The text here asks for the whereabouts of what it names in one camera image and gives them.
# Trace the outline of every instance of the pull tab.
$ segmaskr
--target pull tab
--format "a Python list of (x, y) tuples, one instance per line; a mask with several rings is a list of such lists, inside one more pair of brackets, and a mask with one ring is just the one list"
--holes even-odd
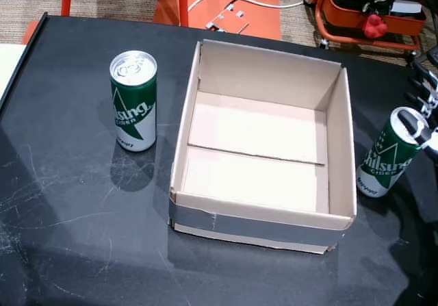
[(128, 75), (135, 75), (138, 71), (140, 71), (140, 65), (133, 63), (126, 66), (120, 66), (117, 69), (117, 75), (120, 77), (126, 77)]

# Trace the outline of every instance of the orange cart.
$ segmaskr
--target orange cart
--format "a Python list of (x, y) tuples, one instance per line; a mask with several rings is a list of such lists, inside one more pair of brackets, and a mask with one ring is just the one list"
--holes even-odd
[(330, 34), (324, 21), (322, 14), (325, 17), (326, 22), (336, 27), (347, 27), (361, 29), (364, 22), (367, 19), (367, 14), (357, 10), (348, 10), (337, 6), (333, 0), (307, 0), (307, 3), (315, 5), (315, 20), (318, 25), (318, 29), (322, 34), (320, 41), (320, 47), (327, 49), (329, 47), (329, 41), (350, 43), (350, 44), (368, 44), (382, 48), (402, 49), (410, 51), (411, 55), (416, 55), (416, 50), (419, 48), (418, 35), (426, 21), (426, 15), (419, 13), (415, 18), (405, 18), (392, 15), (383, 15), (382, 19), (387, 25), (388, 32), (393, 34), (402, 34), (412, 37), (413, 44), (402, 44), (398, 42), (389, 42), (378, 39), (367, 38), (353, 38), (348, 36), (338, 36)]

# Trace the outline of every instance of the soda can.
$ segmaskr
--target soda can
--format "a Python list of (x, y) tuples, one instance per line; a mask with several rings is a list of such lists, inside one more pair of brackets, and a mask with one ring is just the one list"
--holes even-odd
[(117, 141), (143, 151), (156, 136), (157, 62), (143, 51), (126, 51), (109, 66)]
[(426, 119), (409, 107), (397, 107), (391, 113), (377, 141), (356, 170), (357, 188), (367, 196), (385, 195), (421, 149), (398, 118), (401, 110), (410, 112), (428, 127)]

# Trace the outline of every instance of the white cable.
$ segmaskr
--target white cable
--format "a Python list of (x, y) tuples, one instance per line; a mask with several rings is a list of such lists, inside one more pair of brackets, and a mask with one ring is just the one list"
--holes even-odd
[[(196, 5), (198, 5), (202, 0), (196, 0), (192, 5), (189, 6), (189, 8), (187, 9), (187, 11), (191, 11)], [(254, 5), (258, 5), (258, 6), (262, 6), (262, 7), (268, 7), (268, 8), (278, 8), (278, 9), (283, 9), (283, 8), (292, 8), (292, 7), (296, 7), (299, 5), (302, 5), (304, 2), (300, 1), (299, 3), (293, 3), (291, 5), (271, 5), (269, 3), (261, 3), (259, 1), (256, 0), (243, 0), (243, 1), (247, 1), (249, 3), (253, 3)]]

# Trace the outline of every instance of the gray duct tape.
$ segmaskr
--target gray duct tape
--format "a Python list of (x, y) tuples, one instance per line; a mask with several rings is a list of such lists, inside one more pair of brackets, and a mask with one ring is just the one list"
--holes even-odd
[(315, 246), (334, 246), (344, 234), (344, 231), (333, 229), (319, 229), (213, 214), (177, 205), (172, 199), (169, 202), (169, 217), (177, 224), (206, 231)]

